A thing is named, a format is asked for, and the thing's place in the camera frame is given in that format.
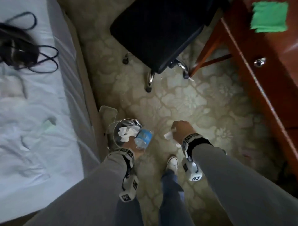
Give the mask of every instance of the plastic water bottle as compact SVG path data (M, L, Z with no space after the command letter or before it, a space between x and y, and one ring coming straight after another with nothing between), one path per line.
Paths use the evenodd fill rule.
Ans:
M152 139L152 132L148 129L141 129L134 139L138 149L146 149Z

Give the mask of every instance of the office chair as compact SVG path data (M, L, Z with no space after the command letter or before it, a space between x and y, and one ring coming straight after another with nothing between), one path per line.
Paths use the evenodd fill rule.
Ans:
M151 68L146 92L151 92L155 73L178 65L183 78L188 67L177 59L179 54L208 26L224 0L136 0L121 13L110 27L128 51L128 64L134 55Z

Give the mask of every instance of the floral carpet pattern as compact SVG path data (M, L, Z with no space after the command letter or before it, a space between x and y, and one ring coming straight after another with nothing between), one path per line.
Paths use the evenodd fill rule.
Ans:
M61 0L77 27L95 98L101 105L114 107L119 118L137 118L153 130L154 138L136 163L140 180L137 191L145 225L157 225L162 202L160 178L171 154L181 161L183 153L164 138L175 120L191 122L198 133L266 176L276 180L282 163L264 117L252 106L243 89L233 60L200 69L193 81L182 77L178 67L156 75L151 93L145 92L147 68L132 57L122 64L126 53L110 34L114 19L133 0ZM180 55L193 64L212 32L220 13L210 27ZM227 53L223 47L213 57ZM179 183L185 191L186 207L196 225L231 225L204 177L198 182L185 178L182 167Z

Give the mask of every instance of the white sneaker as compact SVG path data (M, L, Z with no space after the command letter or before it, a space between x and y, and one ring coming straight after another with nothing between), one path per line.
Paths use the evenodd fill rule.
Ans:
M171 156L168 160L168 163L167 163L167 167L166 167L166 170L167 169L170 169L170 170L173 170L174 173L176 174L177 170L178 170L178 159L176 156Z

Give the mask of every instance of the gray sleeve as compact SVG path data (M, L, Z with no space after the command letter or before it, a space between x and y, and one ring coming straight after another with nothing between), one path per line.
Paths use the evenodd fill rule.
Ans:
M25 226L114 225L126 170L122 155L106 157L90 176L58 197Z
M234 226L298 225L298 201L222 149L200 144L192 151Z

